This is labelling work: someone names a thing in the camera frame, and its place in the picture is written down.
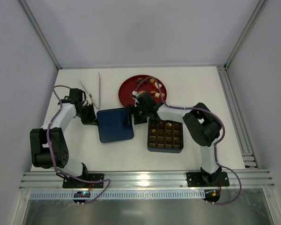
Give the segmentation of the blue box lid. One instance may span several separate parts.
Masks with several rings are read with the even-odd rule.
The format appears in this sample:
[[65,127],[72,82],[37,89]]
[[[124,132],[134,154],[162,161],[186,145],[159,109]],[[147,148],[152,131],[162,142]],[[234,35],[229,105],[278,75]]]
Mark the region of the blue box lid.
[[101,143],[112,143],[134,138],[132,124],[126,121],[125,108],[98,111],[98,133]]

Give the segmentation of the blue chocolate box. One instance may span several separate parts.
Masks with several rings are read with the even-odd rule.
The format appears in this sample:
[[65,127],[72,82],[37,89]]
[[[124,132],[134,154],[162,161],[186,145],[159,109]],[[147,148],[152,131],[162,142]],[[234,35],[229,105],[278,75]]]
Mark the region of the blue chocolate box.
[[[171,123],[171,130],[165,124]],[[161,153],[180,153],[184,148],[183,124],[172,120],[148,120],[147,150]]]

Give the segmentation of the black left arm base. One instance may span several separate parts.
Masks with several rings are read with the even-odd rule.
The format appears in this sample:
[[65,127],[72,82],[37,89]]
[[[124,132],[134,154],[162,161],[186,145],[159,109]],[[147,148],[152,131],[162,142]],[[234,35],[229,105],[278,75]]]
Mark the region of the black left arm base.
[[90,181],[88,182],[82,182],[80,180],[74,179],[72,177],[69,177],[67,179],[63,180],[63,188],[103,188],[103,180],[104,180],[104,174],[103,173],[88,173],[86,175],[82,175],[77,177],[80,180],[86,180]]

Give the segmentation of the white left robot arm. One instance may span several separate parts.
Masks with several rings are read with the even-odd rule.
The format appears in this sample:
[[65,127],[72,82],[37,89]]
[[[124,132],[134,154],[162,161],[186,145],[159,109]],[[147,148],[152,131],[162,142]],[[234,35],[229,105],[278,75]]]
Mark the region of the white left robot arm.
[[72,119],[78,117],[83,125],[98,125],[94,106],[86,100],[86,93],[78,88],[69,89],[69,95],[58,99],[59,109],[41,128],[30,132],[31,160],[34,167],[53,169],[65,180],[92,183],[84,163],[69,156],[64,131]]

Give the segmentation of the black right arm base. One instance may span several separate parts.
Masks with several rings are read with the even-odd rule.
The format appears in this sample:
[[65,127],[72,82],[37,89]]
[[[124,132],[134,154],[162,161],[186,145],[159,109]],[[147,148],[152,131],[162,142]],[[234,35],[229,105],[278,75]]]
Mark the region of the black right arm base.
[[219,176],[214,181],[204,181],[201,172],[188,172],[186,173],[186,181],[189,188],[230,186],[230,182],[226,172],[220,172]]

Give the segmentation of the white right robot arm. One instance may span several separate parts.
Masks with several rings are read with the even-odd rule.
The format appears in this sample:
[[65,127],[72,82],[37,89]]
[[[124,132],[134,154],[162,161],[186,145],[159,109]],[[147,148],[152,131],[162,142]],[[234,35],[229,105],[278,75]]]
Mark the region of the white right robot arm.
[[205,104],[182,107],[156,103],[146,92],[132,94],[134,104],[126,106],[126,124],[142,124],[148,119],[171,120],[185,124],[192,139],[200,147],[201,168],[199,172],[186,174],[188,187],[215,187],[219,185],[222,167],[218,162],[217,144],[225,135],[222,121]]

